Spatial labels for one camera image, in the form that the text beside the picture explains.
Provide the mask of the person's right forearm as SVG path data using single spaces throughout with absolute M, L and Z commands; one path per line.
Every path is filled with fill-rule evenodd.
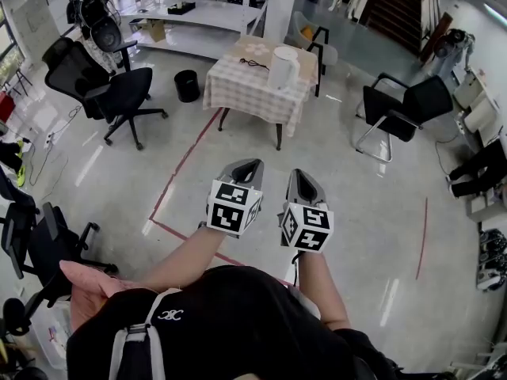
M 337 291 L 322 253 L 302 253 L 298 258 L 299 289 L 318 308 L 321 321 L 332 331 L 351 329 L 345 304 Z

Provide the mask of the pink checkered tablecloth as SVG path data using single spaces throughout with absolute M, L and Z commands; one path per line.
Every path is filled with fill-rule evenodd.
M 267 86 L 276 44 L 257 36 L 242 35 L 215 63 L 205 78 L 203 109 L 230 108 L 282 124 L 294 135 L 303 106 L 318 82 L 318 58 L 296 48 L 300 64 L 295 88 L 276 91 Z

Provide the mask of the red box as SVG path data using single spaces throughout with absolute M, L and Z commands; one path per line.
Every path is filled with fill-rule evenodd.
M 15 109 L 13 98 L 5 91 L 0 91 L 0 121 L 7 123 Z

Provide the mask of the person's left forearm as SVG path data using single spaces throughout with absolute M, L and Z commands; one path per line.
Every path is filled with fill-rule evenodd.
M 225 237 L 222 231 L 200 227 L 141 280 L 142 286 L 163 292 L 194 283 L 204 274 Z

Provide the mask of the black mesh office chair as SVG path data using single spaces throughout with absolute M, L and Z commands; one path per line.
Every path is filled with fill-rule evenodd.
M 167 118 L 162 108 L 143 108 L 149 100 L 153 71 L 150 67 L 126 70 L 109 75 L 79 41 L 60 37 L 43 54 L 48 67 L 44 82 L 58 93 L 75 99 L 85 110 L 86 117 L 105 120 L 109 129 L 104 136 L 112 145 L 110 136 L 124 123 L 129 123 L 137 150 L 143 149 L 135 129 L 137 116 L 159 114 Z

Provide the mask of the pink cloth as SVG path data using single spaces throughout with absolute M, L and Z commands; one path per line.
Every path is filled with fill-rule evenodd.
M 61 260 L 59 267 L 71 283 L 70 315 L 73 332 L 95 316 L 113 295 L 133 288 L 130 282 L 74 261 Z

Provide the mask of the black chair with hung gear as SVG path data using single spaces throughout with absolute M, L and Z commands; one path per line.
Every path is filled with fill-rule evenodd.
M 69 0 L 66 7 L 67 23 L 80 29 L 78 41 L 110 76 L 131 67 L 113 9 L 109 0 Z

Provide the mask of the clear plastic bin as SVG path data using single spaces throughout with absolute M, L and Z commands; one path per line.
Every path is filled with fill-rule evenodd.
M 71 336 L 70 302 L 57 301 L 51 308 L 43 301 L 30 318 L 31 330 L 49 364 L 67 369 L 67 341 Z

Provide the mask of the black waste bin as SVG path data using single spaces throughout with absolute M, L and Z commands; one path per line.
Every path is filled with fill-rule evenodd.
M 194 70 L 182 70 L 174 76 L 178 98 L 183 103 L 196 101 L 200 97 L 197 73 Z

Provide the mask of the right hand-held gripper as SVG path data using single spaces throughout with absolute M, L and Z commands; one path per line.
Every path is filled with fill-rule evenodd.
M 283 211 L 277 217 L 280 245 L 299 252 L 321 253 L 334 232 L 334 213 L 323 187 L 301 169 L 291 171 Z

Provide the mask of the black tray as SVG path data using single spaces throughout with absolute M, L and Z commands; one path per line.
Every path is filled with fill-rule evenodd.
M 195 2 L 177 2 L 167 8 L 169 15 L 184 15 L 196 8 Z

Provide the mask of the white shelving rack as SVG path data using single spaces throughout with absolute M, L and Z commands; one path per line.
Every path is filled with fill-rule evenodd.
M 177 2 L 195 2 L 184 15 L 169 15 Z M 262 36 L 268 0 L 112 0 L 126 40 L 138 47 L 174 51 L 219 59 L 242 35 Z M 147 19 L 163 20 L 166 40 L 140 41 L 139 30 Z

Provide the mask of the dark wooden table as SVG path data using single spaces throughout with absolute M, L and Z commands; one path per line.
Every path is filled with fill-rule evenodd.
M 219 119 L 219 126 L 218 131 L 223 130 L 223 123 L 231 109 L 230 108 L 223 108 L 222 115 Z M 283 125 L 281 123 L 276 123 L 276 150 L 281 150 L 282 145 L 282 139 L 283 139 Z

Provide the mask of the white cabinet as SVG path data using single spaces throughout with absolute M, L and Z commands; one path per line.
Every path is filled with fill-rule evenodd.
M 463 81 L 453 96 L 465 111 L 462 124 L 470 133 L 478 133 L 483 146 L 494 141 L 501 133 L 501 109 L 486 87 L 483 76 L 473 70 L 465 72 Z

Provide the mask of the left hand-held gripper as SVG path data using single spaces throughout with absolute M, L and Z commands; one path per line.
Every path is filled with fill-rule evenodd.
M 247 158 L 225 166 L 212 181 L 201 226 L 239 238 L 261 210 L 264 162 Z

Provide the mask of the cardboard box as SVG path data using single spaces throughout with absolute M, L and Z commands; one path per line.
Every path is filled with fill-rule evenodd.
M 146 44 L 154 44 L 166 40 L 166 30 L 163 20 L 147 19 L 139 30 L 140 41 Z

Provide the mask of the dark wooden staircase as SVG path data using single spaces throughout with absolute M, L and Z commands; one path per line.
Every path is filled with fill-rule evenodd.
M 421 0 L 367 0 L 359 23 L 419 55 Z

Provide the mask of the white electric kettle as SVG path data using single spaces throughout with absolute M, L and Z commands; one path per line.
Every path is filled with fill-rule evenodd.
M 273 90 L 295 88 L 298 82 L 300 64 L 296 49 L 279 46 L 273 50 L 269 67 L 267 86 Z

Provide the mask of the black swivel chair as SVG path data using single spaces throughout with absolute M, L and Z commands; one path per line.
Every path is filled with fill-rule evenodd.
M 71 283 L 59 266 L 62 260 L 101 268 L 106 273 L 118 272 L 115 264 L 82 258 L 82 252 L 88 249 L 88 234 L 92 230 L 98 232 L 98 224 L 88 222 L 78 235 L 69 229 L 59 207 L 47 202 L 43 205 L 43 212 L 42 219 L 37 220 L 31 208 L 11 203 L 6 215 L 0 217 L 0 246 L 10 258 L 17 277 L 22 279 L 25 273 L 29 273 L 42 285 L 25 305 L 27 313 L 36 310 L 44 300 L 53 306 L 57 300 L 71 294 Z

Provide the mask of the person's black shirt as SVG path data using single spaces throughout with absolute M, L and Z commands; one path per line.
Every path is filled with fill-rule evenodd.
M 108 380 L 116 333 L 150 321 L 168 380 L 357 380 L 360 364 L 376 380 L 397 380 L 368 337 L 329 329 L 272 276 L 221 266 L 182 291 L 113 295 L 67 344 L 69 380 Z

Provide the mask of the black cantilever visitor chair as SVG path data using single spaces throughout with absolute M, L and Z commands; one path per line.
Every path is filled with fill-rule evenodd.
M 401 100 L 377 89 L 377 85 L 385 80 L 404 89 Z M 418 84 L 408 85 L 382 72 L 371 85 L 363 87 L 362 100 L 357 107 L 363 108 L 364 112 L 357 112 L 355 117 L 363 120 L 369 129 L 354 144 L 356 152 L 387 164 L 392 161 L 392 137 L 405 143 L 409 142 L 425 123 L 452 112 L 453 102 L 448 88 L 439 76 L 432 76 Z M 387 137 L 385 158 L 370 153 L 362 147 L 365 139 L 376 130 L 383 131 Z

